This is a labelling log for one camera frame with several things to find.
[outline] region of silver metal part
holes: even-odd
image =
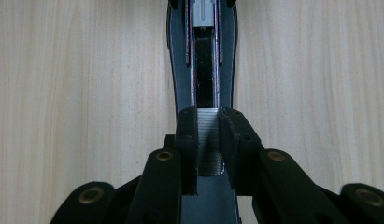
[[[195,89],[195,83],[196,83],[196,72],[195,72],[195,51],[194,51],[194,31],[193,31],[193,10],[192,10],[193,0],[186,0],[186,25],[188,25],[188,29],[186,31],[188,32],[187,36],[189,37],[189,53],[190,53],[190,67],[191,67],[191,102],[192,106],[196,105],[196,89]]]
[[[220,154],[219,109],[198,108],[198,174],[220,175],[223,161]]]
[[[214,4],[211,0],[194,0],[192,4],[193,27],[214,26]]]
[[[215,0],[214,5],[214,37],[213,37],[213,50],[212,50],[212,61],[213,63],[213,74],[212,74],[212,90],[213,90],[213,107],[220,108],[220,74],[219,74],[219,64],[220,64],[220,4],[218,0]]]

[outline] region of brass screw insert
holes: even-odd
[[[169,161],[174,157],[171,152],[168,151],[162,151],[157,153],[156,158],[159,161]]]
[[[282,155],[281,153],[276,152],[276,151],[271,151],[271,152],[267,153],[267,156],[272,161],[283,161],[283,160],[285,160],[284,155]]]
[[[92,187],[81,192],[78,196],[78,201],[80,203],[89,204],[95,203],[104,196],[104,190],[100,187]]]
[[[384,199],[380,197],[380,195],[374,193],[368,189],[356,189],[355,194],[360,197],[366,203],[370,205],[381,207],[384,206]]]

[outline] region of light wood grain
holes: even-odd
[[[175,131],[165,1],[0,3],[0,223],[119,187]],[[384,190],[384,0],[238,1],[235,108],[319,185]],[[256,223],[240,199],[244,223]]]

